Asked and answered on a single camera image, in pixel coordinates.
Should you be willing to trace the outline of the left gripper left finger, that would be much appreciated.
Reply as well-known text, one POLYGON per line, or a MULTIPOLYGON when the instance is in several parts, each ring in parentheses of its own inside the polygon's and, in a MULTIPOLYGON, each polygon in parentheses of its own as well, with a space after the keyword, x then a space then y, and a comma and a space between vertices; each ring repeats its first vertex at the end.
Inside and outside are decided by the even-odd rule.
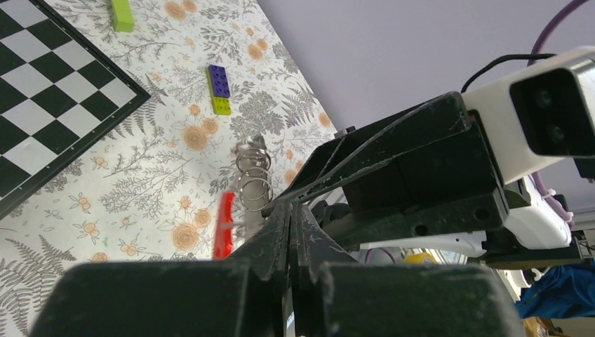
POLYGON ((33 336, 285 336, 290 207, 224 260, 88 263, 68 270, 33 336))

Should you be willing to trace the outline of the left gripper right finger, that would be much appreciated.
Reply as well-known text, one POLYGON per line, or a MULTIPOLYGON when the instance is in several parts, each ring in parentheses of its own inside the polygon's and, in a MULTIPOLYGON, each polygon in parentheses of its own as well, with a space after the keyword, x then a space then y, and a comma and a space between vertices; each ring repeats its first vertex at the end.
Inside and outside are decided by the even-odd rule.
POLYGON ((479 265, 359 263, 305 206, 291 212, 299 336, 523 336, 500 281, 479 265))

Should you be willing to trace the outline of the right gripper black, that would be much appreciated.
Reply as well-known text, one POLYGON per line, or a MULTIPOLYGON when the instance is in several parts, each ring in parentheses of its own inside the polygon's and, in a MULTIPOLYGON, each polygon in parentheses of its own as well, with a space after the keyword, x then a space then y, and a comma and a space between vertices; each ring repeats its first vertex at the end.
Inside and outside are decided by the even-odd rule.
POLYGON ((334 222, 343 246, 498 230, 509 213, 502 183, 480 126, 469 124, 451 91, 348 132, 318 146, 262 214, 344 186, 352 212, 334 222))

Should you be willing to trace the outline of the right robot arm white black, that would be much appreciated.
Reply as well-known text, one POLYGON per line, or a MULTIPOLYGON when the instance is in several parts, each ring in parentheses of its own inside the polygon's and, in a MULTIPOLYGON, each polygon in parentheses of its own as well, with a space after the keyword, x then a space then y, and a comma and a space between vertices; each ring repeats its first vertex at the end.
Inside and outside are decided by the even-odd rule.
POLYGON ((505 183, 481 119, 450 92, 329 141, 275 204, 341 188, 319 223, 339 245, 433 249, 505 270, 581 260, 568 221, 530 176, 505 183))

